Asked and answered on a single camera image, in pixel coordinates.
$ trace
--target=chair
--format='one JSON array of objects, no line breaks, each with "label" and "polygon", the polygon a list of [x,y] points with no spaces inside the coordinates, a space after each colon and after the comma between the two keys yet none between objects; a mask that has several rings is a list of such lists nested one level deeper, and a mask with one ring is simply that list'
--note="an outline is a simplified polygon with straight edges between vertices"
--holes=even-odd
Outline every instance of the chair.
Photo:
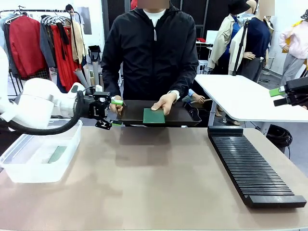
[{"label": "chair", "polygon": [[99,64],[101,63],[101,48],[100,46],[89,46],[89,56],[91,58],[91,64],[93,62],[98,62]]}]

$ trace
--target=pink jacket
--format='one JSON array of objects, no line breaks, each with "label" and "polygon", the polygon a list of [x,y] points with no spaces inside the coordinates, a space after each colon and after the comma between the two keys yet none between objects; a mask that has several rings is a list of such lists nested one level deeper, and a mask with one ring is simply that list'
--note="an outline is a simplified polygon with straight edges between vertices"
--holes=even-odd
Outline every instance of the pink jacket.
[{"label": "pink jacket", "polygon": [[279,45],[283,48],[291,37],[289,53],[297,59],[308,59],[308,22],[291,27],[280,35]]}]

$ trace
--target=black tray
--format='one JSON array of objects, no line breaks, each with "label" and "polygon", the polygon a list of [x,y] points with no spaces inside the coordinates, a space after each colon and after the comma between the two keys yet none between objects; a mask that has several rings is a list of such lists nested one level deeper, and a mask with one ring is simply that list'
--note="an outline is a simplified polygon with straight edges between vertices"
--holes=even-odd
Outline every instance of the black tray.
[{"label": "black tray", "polygon": [[[117,119],[122,121],[124,125],[145,125],[143,123],[143,110],[151,108],[156,101],[140,101],[140,100],[124,100],[124,108],[122,115],[118,115]],[[188,103],[177,102],[165,116],[164,124],[151,124],[151,127],[180,127],[180,126],[196,126],[201,122],[198,115],[198,109],[191,107]]]}]

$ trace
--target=white robotic arm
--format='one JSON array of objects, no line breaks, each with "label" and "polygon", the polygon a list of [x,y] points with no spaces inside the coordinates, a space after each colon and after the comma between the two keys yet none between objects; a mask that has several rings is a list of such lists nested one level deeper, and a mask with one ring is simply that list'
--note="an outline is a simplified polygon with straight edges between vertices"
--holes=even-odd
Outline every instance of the white robotic arm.
[{"label": "white robotic arm", "polygon": [[[106,108],[112,98],[108,92],[102,92],[100,86],[93,89],[90,96],[85,95],[85,88],[75,83],[67,94],[63,94],[49,80],[34,78],[25,83],[19,104],[11,103],[7,96],[7,76],[9,62],[0,47],[0,121],[7,126],[27,134],[51,135],[64,132],[73,126],[80,117],[98,120],[96,126],[110,129],[111,124],[105,120]],[[71,117],[71,123],[63,131],[46,129],[51,116]]]},{"label": "white robotic arm", "polygon": [[19,104],[7,97],[9,63],[6,53],[0,48],[0,117],[28,128],[45,129],[51,116],[73,117],[77,91],[85,88],[75,83],[68,94],[63,94],[49,80],[34,78],[25,83]]}]

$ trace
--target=hand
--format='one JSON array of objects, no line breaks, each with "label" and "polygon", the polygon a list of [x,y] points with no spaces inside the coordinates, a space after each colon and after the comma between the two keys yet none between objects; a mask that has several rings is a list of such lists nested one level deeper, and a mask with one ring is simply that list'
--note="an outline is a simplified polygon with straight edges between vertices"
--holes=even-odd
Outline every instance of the hand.
[{"label": "hand", "polygon": [[283,47],[283,51],[289,52],[289,50],[290,50],[290,46],[289,46],[289,45],[285,45],[285,46]]},{"label": "hand", "polygon": [[[121,96],[119,96],[119,95],[116,95],[115,99],[116,100],[122,100]],[[122,110],[123,110],[123,106],[110,104],[110,111],[112,111],[113,113],[121,115]]]},{"label": "hand", "polygon": [[192,94],[192,98],[194,101],[197,101],[200,104],[204,104],[205,103],[205,97],[202,95],[198,95],[196,93]]},{"label": "hand", "polygon": [[159,108],[164,110],[164,115],[167,116],[170,113],[171,107],[173,102],[177,99],[176,93],[168,93],[160,97],[157,103],[154,103],[153,107],[151,108],[152,111],[157,111]]},{"label": "hand", "polygon": [[256,56],[254,54],[252,54],[251,52],[245,52],[243,58],[253,60],[253,59],[256,58]]}]

